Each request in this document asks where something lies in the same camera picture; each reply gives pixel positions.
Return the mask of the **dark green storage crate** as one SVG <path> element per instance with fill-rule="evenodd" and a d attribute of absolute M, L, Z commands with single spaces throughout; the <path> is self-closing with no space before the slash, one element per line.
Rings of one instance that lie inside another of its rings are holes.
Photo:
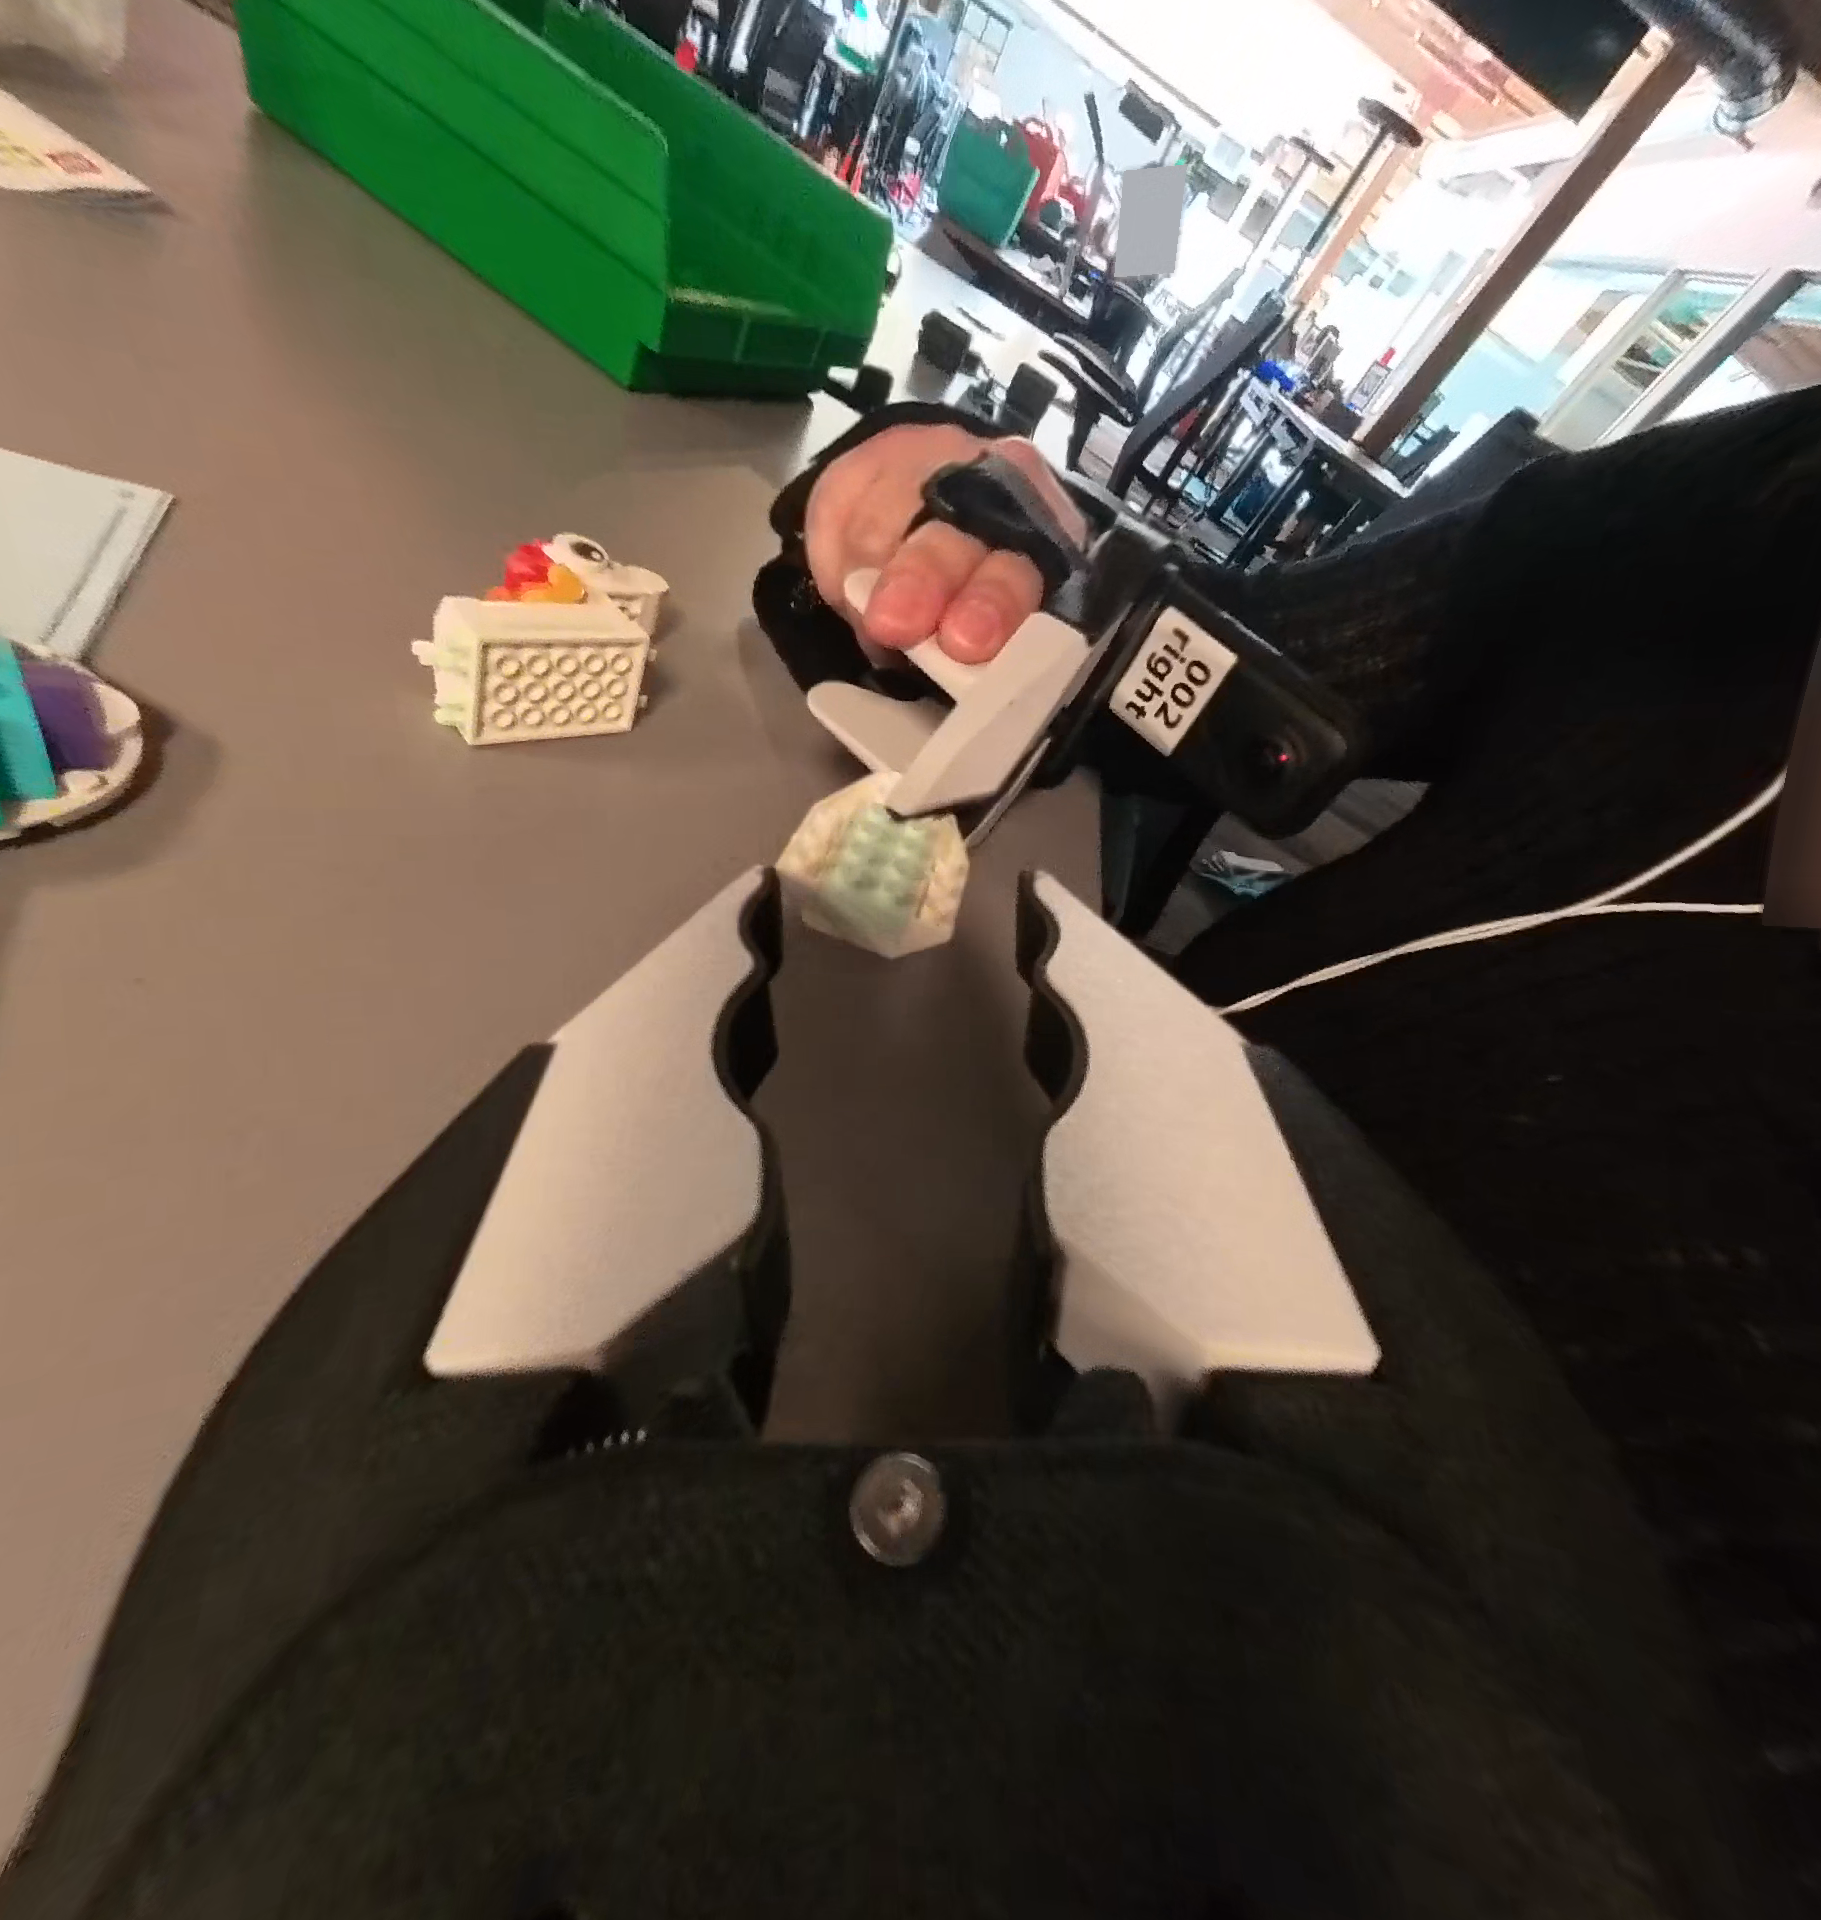
<path fill-rule="evenodd" d="M 965 113 L 938 174 L 938 217 L 994 249 L 1008 247 L 1039 177 L 1019 124 Z"/>

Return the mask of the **white closed booklet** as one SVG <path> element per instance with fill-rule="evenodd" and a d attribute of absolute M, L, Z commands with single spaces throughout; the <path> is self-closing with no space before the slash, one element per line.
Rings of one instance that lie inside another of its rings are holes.
<path fill-rule="evenodd" d="M 0 195 L 153 204 L 144 179 L 0 86 Z"/>

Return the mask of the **black ceiling duct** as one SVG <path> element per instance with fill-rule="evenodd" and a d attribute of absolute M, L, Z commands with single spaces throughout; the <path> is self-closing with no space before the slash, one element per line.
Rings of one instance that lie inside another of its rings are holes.
<path fill-rule="evenodd" d="M 1621 1 L 1436 1 L 1434 7 L 1569 115 L 1595 104 L 1649 30 L 1644 16 Z"/>

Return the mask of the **green plastic storage bin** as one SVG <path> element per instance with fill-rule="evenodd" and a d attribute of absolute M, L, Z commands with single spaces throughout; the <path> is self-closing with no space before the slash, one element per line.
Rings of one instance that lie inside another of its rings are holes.
<path fill-rule="evenodd" d="M 241 1 L 258 109 L 619 386 L 805 397 L 895 244 L 769 127 L 572 3 Z"/>

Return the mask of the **white studded lego block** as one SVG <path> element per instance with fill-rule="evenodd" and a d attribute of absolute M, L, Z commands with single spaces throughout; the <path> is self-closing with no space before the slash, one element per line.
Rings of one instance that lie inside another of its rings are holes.
<path fill-rule="evenodd" d="M 629 732 L 656 641 L 608 596 L 446 596 L 412 643 L 434 677 L 434 720 L 473 749 Z"/>

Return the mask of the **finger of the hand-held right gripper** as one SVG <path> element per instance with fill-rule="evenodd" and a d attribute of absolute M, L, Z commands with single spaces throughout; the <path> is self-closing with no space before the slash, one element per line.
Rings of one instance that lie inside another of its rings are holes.
<path fill-rule="evenodd" d="M 877 774 L 926 774 L 969 754 L 978 732 L 969 707 L 938 698 L 904 700 L 865 684 L 823 680 L 807 693 L 811 716 L 854 758 Z"/>
<path fill-rule="evenodd" d="M 987 662 L 960 662 L 936 637 L 906 659 L 951 707 L 895 777 L 891 813 L 902 822 L 953 813 L 962 824 L 999 824 L 1042 767 L 1055 727 L 1102 648 L 1060 617 L 1028 617 Z"/>

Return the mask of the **person's right hand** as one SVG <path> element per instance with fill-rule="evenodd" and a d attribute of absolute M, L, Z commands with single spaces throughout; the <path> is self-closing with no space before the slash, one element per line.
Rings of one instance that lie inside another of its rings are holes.
<path fill-rule="evenodd" d="M 924 517 L 924 488 L 942 468 L 1017 450 L 954 423 L 893 425 L 829 465 L 803 517 L 805 560 L 868 659 L 891 664 L 935 641 L 949 659 L 983 664 L 1042 608 L 1042 574 L 1028 556 Z"/>

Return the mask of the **brown wooden post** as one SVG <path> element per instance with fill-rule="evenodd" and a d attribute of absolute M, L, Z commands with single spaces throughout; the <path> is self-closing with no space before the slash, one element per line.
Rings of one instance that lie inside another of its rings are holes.
<path fill-rule="evenodd" d="M 1378 461 L 1403 438 L 1428 397 L 1466 359 L 1536 267 L 1545 262 L 1610 174 L 1635 154 L 1639 140 L 1692 80 L 1694 71 L 1692 53 L 1674 34 L 1662 28 L 1646 32 L 1639 52 L 1624 62 L 1604 98 L 1577 124 L 1577 150 L 1536 183 L 1516 228 L 1445 305 L 1439 317 L 1419 339 L 1414 355 L 1366 414 L 1355 440 L 1362 454 Z"/>

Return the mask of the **lego head with eye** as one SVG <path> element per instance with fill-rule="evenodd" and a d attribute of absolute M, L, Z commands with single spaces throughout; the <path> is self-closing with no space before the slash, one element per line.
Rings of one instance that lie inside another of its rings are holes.
<path fill-rule="evenodd" d="M 495 603 L 592 607 L 610 603 L 647 635 L 658 634 L 669 583 L 654 569 L 617 562 L 608 547 L 581 533 L 525 540 L 511 551 Z"/>

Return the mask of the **open lego instruction booklet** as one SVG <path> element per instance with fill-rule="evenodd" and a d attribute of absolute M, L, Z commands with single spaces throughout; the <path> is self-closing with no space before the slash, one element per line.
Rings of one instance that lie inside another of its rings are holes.
<path fill-rule="evenodd" d="M 0 447 L 0 637 L 89 659 L 173 504 L 171 492 Z"/>

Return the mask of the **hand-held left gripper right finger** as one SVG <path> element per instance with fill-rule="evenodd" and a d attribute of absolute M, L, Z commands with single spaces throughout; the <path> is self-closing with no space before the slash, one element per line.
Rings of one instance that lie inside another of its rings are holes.
<path fill-rule="evenodd" d="M 1249 1041 L 1064 881 L 1019 878 L 1042 1356 L 1177 1427 L 1213 1375 L 1367 1379 L 1380 1343 Z"/>

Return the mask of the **person's dark knit clothing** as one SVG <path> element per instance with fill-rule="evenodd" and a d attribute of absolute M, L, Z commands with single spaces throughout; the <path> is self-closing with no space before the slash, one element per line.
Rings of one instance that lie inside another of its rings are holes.
<path fill-rule="evenodd" d="M 1714 1690 L 1761 1916 L 1821 1916 L 1821 944 L 1597 914 L 1211 1005 L 1522 1309 Z"/>

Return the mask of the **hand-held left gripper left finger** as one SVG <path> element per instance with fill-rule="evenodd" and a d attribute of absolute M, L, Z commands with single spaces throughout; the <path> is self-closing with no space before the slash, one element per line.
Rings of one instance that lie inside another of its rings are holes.
<path fill-rule="evenodd" d="M 466 1246 L 432 1375 L 692 1375 L 760 1365 L 787 1316 L 769 1128 L 769 865 L 732 878 L 552 1034 Z"/>

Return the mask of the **black office chair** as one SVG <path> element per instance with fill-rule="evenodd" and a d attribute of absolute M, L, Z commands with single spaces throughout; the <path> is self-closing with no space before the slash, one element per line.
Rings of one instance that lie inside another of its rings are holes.
<path fill-rule="evenodd" d="M 1287 298 L 1267 291 L 1245 316 L 1229 316 L 1200 346 L 1190 370 L 1175 373 L 1159 389 L 1155 371 L 1146 371 L 1134 388 L 1111 366 L 1096 346 L 1058 337 L 1042 355 L 1042 364 L 1067 379 L 1071 388 L 1071 425 L 1067 472 L 1084 472 L 1084 454 L 1098 420 L 1114 420 L 1125 438 L 1109 468 L 1105 485 L 1125 499 L 1146 476 L 1150 458 L 1199 411 L 1218 402 L 1236 377 L 1254 371 L 1263 352 L 1285 321 Z"/>

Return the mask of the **paper plate with coloured bricks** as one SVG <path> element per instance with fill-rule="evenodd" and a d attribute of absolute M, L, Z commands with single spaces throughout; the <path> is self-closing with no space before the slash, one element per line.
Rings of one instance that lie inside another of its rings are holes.
<path fill-rule="evenodd" d="M 96 822 L 128 802 L 146 756 L 123 689 L 0 635 L 0 844 Z"/>

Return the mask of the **tan and mint lego assembly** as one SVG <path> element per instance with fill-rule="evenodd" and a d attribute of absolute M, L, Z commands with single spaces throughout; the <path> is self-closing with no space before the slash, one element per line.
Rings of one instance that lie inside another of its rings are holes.
<path fill-rule="evenodd" d="M 803 925 L 879 957 L 953 941 L 969 894 L 969 837 L 951 811 L 900 817 L 895 775 L 875 772 L 829 792 L 777 860 Z"/>

